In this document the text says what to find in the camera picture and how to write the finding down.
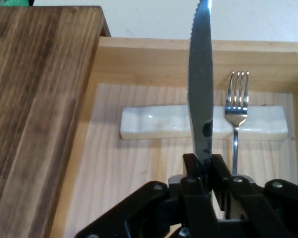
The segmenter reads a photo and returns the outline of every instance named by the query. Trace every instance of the white wall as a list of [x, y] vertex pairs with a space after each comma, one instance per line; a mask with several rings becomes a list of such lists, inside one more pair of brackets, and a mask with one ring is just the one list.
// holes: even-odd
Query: white wall
[[[112, 36], [189, 39], [197, 0], [35, 0], [99, 5]], [[213, 0], [212, 38], [298, 41], [298, 0]]]

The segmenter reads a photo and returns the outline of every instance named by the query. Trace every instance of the dark wooden board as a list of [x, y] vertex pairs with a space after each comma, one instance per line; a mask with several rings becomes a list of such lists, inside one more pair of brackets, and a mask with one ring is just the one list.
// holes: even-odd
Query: dark wooden board
[[49, 235], [101, 34], [100, 7], [0, 8], [0, 237]]

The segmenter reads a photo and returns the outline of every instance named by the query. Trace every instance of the light wooden tray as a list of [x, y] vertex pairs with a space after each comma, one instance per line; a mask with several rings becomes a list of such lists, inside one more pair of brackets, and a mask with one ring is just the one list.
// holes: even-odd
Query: light wooden tray
[[[185, 104], [189, 41], [101, 38], [52, 228], [73, 238], [144, 183], [182, 173], [189, 138], [123, 141], [124, 107]], [[239, 172], [263, 186], [298, 184], [298, 43], [213, 41], [214, 105], [223, 105], [232, 70], [249, 70], [250, 104], [285, 110], [283, 142], [241, 141]], [[214, 140], [228, 166], [232, 142]]]

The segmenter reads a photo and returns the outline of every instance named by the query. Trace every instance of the fork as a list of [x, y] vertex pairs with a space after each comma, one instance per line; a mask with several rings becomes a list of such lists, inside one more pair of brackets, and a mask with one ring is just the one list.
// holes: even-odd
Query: fork
[[[246, 73], [246, 85], [244, 85], [244, 72], [237, 72], [236, 83], [234, 84], [234, 72], [232, 72], [230, 83], [227, 91], [225, 118], [233, 126], [234, 141], [233, 141], [233, 174], [237, 174], [238, 164], [238, 131], [239, 127], [247, 119], [248, 108], [248, 77]], [[232, 99], [232, 88], [235, 87], [234, 96]]]

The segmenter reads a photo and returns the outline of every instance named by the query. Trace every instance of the serrated knife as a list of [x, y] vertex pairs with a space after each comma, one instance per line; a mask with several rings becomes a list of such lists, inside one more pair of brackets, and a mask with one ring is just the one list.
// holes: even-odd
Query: serrated knife
[[211, 44], [211, 0], [200, 0], [190, 42], [188, 104], [194, 144], [201, 172], [207, 174], [212, 155], [213, 63]]

